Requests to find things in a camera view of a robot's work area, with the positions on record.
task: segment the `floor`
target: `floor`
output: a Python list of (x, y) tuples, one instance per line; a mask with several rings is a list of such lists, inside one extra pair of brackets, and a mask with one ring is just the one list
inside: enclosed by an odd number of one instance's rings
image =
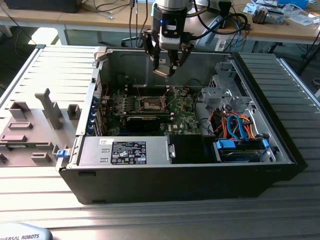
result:
[[(12, 38), (6, 38), (3, 35), (0, 36), (0, 95), (10, 84), (35, 47), (34, 45), (28, 44), (30, 39), (25, 33), (32, 36), (36, 30), (37, 28), (33, 27), (24, 27), (23, 30), (19, 27), (12, 27)], [(95, 31), (68, 30), (68, 36), (72, 45), (101, 45), (98, 43), (97, 33)], [(102, 39), (110, 47), (120, 47), (121, 40), (128, 37), (129, 34), (125, 32), (102, 33)], [(215, 39), (212, 42), (208, 48), (209, 50), (212, 51), (214, 49), (216, 41), (217, 40)], [(243, 51), (246, 52), (253, 49), (253, 52), (255, 53), (266, 53), (271, 45), (272, 43), (270, 42), (254, 42), (248, 40)], [(284, 58), (292, 69), (296, 71), (303, 60), (301, 55), (304, 54), (304, 52), (300, 50), (296, 44), (284, 43), (282, 46), (278, 46), (275, 49), (274, 54), (277, 57)], [(301, 79), (306, 83), (310, 90), (315, 93), (318, 88), (313, 83), (314, 78), (320, 78), (320, 68), (317, 58), (311, 61), (301, 75)]]

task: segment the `motherboard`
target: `motherboard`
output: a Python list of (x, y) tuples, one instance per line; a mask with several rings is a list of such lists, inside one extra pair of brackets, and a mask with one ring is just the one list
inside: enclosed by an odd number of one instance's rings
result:
[(196, 92), (183, 87), (125, 88), (110, 94), (105, 113), (108, 136), (198, 135)]

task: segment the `power supply label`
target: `power supply label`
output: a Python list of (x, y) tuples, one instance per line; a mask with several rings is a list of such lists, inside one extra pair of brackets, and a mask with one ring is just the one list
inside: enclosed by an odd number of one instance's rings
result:
[(145, 141), (114, 141), (112, 144), (111, 164), (147, 164)]

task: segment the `wooden table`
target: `wooden table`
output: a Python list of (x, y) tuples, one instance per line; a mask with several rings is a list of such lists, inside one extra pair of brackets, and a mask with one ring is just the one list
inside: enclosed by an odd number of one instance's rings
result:
[[(102, 3), (107, 3), (107, 0), (96, 0), (96, 6)], [(241, 13), (245, 5), (250, 2), (249, 0), (234, 0), (234, 8), (236, 12)], [(6, 12), (22, 27), (47, 27), (56, 28), (58, 35), (63, 45), (69, 44), (67, 30), (87, 30), (97, 32), (129, 32), (129, 6), (121, 7), (112, 10), (110, 13), (96, 13), (89, 12), (80, 8), (78, 13), (62, 13), (52, 11), (36, 11), (36, 10), (11, 10), (7, 5), (0, 0), (1, 5)], [(127, 1), (120, 0), (115, 4), (102, 6), (101, 10), (112, 9), (121, 5), (127, 4)], [(85, 7), (94, 11), (93, 2), (89, 1), (85, 4)], [(145, 24), (145, 28), (151, 27), (151, 11), (152, 4), (148, 4), (148, 19)], [(320, 11), (320, 6), (314, 6), (309, 4), (306, 11)], [(110, 19), (102, 14), (112, 16)], [(251, 24), (248, 40), (254, 41), (266, 41), (266, 42), (281, 42), (281, 43), (299, 43), (299, 44), (312, 44), (315, 37), (318, 34), (317, 25), (312, 24), (309, 26), (303, 26), (289, 19), (285, 19), (284, 24), (255, 24), (252, 22), (252, 15), (245, 13), (248, 17), (248, 23)], [(138, 30), (143, 26), (143, 22), (146, 17), (146, 5), (145, 3), (138, 3)], [(213, 17), (204, 16), (204, 21), (209, 23)], [(0, 9), (0, 25), (15, 26), (16, 24)], [(135, 32), (136, 28), (136, 14), (133, 10), (131, 20), (132, 32)], [(205, 29), (200, 24), (196, 17), (188, 19), (186, 23), (186, 29), (195, 33), (195, 35), (201, 34)], [(229, 26), (227, 29), (221, 31), (227, 32), (233, 30), (233, 26)], [(229, 37), (233, 35), (219, 35), (219, 44), (225, 42)], [(98, 42), (101, 41), (101, 34), (98, 34)]]

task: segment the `blue cable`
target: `blue cable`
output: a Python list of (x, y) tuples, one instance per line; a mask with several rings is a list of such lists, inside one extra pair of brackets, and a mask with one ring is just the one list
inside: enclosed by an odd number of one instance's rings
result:
[(235, 140), (239, 141), (239, 138), (231, 131), (231, 127), (230, 127), (230, 124), (231, 124), (231, 120), (232, 120), (232, 117), (235, 117), (238, 121), (238, 125), (239, 125), (239, 131), (240, 131), (240, 135), (241, 137), (245, 140), (245, 141), (248, 141), (249, 138), (247, 137), (246, 133), (244, 132), (244, 129), (243, 129), (243, 125), (242, 125), (242, 121), (241, 119), (237, 116), (237, 115), (230, 115), (227, 119), (227, 122), (226, 122), (226, 127), (228, 129), (228, 132), (229, 134), (235, 138)]
[[(235, 25), (236, 25), (236, 27), (239, 29), (240, 27), (239, 27), (239, 24), (236, 22), (236, 20), (234, 20), (233, 18), (231, 18), (232, 19), (232, 21), (235, 23)], [(235, 43), (235, 46), (234, 46), (234, 49), (232, 50), (232, 52), (234, 52), (236, 49), (237, 49), (237, 47), (238, 47), (238, 44), (239, 44), (239, 39), (240, 39), (240, 33), (241, 31), (238, 31), (238, 38), (237, 38), (237, 40), (236, 40), (236, 43)]]

